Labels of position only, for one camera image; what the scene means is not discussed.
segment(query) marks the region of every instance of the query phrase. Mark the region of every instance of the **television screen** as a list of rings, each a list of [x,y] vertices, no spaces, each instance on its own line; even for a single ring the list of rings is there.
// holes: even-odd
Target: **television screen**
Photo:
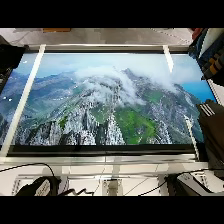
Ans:
[[[0,144],[37,54],[24,54],[0,95]],[[191,144],[203,142],[195,104],[215,101],[186,54],[45,53],[12,145]]]

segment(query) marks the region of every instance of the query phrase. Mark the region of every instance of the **display panel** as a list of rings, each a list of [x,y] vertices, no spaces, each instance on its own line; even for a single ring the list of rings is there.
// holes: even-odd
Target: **display panel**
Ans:
[[[191,144],[203,136],[195,104],[215,100],[196,61],[172,54],[45,53],[12,145]],[[25,54],[0,96],[0,143],[35,54]]]

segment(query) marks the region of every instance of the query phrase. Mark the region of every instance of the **floor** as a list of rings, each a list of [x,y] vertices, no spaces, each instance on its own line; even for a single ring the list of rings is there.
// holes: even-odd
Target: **floor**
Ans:
[[[188,28],[72,28],[70,32],[43,33],[42,28],[0,28],[10,44],[167,44],[189,45]]]

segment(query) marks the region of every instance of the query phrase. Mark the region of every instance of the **sky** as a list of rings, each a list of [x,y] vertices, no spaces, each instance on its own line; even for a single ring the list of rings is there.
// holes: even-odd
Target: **sky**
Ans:
[[[24,54],[16,72],[28,75],[32,69],[36,53]],[[197,62],[184,54],[171,54],[173,70],[170,72],[164,54],[134,54],[134,53],[45,53],[36,77],[42,78],[57,75],[62,72],[75,72],[80,80],[98,76],[121,79],[128,95],[134,96],[132,83],[120,70],[130,68],[137,76],[146,76],[152,82],[162,85],[165,89],[175,92],[174,84],[182,85],[186,91],[201,100],[213,95],[206,81],[201,81],[202,72]]]

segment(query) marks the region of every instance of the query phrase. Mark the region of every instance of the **brown object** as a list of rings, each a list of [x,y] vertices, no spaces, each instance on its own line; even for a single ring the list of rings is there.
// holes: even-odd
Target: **brown object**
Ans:
[[[43,32],[70,32],[71,28],[43,28]]]

